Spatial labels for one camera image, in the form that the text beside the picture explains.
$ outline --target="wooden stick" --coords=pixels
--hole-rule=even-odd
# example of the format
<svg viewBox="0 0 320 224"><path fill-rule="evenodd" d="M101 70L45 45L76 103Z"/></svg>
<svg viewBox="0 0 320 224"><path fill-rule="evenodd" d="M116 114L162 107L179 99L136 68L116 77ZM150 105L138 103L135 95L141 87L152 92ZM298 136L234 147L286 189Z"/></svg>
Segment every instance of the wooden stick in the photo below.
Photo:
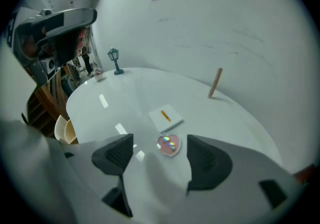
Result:
<svg viewBox="0 0 320 224"><path fill-rule="evenodd" d="M215 89L216 89L216 87L217 87L217 85L218 85L218 82L219 82L221 73L222 73L222 68L219 67L219 68L218 68L218 71L216 72L216 75L215 75L215 78L214 78L212 87L211 87L211 89L210 89L210 91L209 91L208 98L211 98L212 95L214 94Z"/></svg>

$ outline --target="person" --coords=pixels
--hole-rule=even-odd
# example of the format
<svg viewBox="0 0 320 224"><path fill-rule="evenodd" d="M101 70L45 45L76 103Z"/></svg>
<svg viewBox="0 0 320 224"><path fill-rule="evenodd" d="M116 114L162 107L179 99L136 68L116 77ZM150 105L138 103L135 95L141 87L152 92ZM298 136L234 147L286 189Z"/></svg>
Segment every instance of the person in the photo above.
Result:
<svg viewBox="0 0 320 224"><path fill-rule="evenodd" d="M91 68L91 65L90 65L90 62L89 62L90 58L89 58L88 51L87 51L86 47L82 48L82 54L80 56L82 56L84 64L85 64L86 71L88 71L88 75L87 76L90 76L91 73L92 73L92 68Z"/></svg>

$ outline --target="chair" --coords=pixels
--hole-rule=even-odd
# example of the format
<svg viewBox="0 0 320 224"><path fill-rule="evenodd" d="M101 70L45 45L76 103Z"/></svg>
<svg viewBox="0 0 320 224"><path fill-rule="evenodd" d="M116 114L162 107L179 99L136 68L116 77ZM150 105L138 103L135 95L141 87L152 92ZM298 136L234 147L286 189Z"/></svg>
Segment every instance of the chair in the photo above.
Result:
<svg viewBox="0 0 320 224"><path fill-rule="evenodd" d="M71 120L67 121L60 115L55 122L54 136L63 144L71 144L77 138Z"/></svg>

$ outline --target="pink object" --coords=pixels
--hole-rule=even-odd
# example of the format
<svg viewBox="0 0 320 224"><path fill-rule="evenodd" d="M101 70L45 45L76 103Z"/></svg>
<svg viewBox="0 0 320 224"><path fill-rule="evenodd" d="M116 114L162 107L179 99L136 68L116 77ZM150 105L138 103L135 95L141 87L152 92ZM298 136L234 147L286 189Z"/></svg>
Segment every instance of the pink object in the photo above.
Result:
<svg viewBox="0 0 320 224"><path fill-rule="evenodd" d="M174 143L174 146L170 145L170 143L164 142L164 138L166 136L161 136L158 138L158 144L160 145L160 151L162 154L169 158L173 158L176 154L178 154L179 149L181 148L181 140L177 135L169 135L169 142Z"/></svg>

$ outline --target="round table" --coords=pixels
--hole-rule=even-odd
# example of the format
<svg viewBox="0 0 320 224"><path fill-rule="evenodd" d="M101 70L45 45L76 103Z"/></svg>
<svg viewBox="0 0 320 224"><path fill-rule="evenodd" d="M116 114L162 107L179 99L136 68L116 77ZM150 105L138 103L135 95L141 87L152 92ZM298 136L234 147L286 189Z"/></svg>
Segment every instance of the round table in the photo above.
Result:
<svg viewBox="0 0 320 224"><path fill-rule="evenodd" d="M243 107L219 91L208 98L210 87L178 74L124 68L91 78L69 97L66 111L80 144L119 134L133 134L133 157L123 175L134 218L153 223L165 216L185 196L191 169L187 135L198 135L261 152L282 165L278 149L262 127ZM149 112L164 105L179 113L183 122L166 132L181 138L173 158L160 153L159 133Z"/></svg>

